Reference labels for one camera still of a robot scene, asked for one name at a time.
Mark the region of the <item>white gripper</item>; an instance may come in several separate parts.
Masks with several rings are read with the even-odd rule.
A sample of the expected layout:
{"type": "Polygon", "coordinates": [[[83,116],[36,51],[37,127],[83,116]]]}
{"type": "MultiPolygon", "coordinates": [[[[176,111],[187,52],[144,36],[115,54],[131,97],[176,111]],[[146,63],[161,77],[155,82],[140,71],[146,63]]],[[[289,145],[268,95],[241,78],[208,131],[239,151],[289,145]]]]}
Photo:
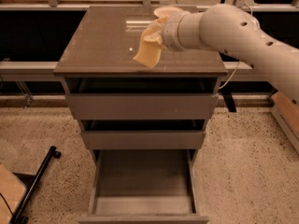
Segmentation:
{"type": "Polygon", "coordinates": [[[188,14],[188,11],[177,12],[168,16],[162,16],[152,21],[149,28],[152,30],[161,30],[150,35],[145,35],[143,40],[145,42],[157,43],[161,46],[164,45],[172,51],[184,51],[185,48],[181,45],[178,37],[178,28],[182,19],[188,14]]]}

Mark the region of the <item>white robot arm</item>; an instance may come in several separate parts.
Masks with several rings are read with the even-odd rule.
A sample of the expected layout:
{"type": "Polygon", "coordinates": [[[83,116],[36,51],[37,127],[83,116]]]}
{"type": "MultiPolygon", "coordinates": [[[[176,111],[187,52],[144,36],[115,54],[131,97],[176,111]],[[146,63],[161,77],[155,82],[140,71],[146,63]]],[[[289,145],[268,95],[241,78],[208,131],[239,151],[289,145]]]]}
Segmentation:
{"type": "Polygon", "coordinates": [[[219,4],[196,13],[160,7],[155,15],[140,37],[136,61],[153,67],[162,48],[215,50],[253,65],[278,91],[299,102],[299,49],[266,34],[249,13],[219,4]]]}

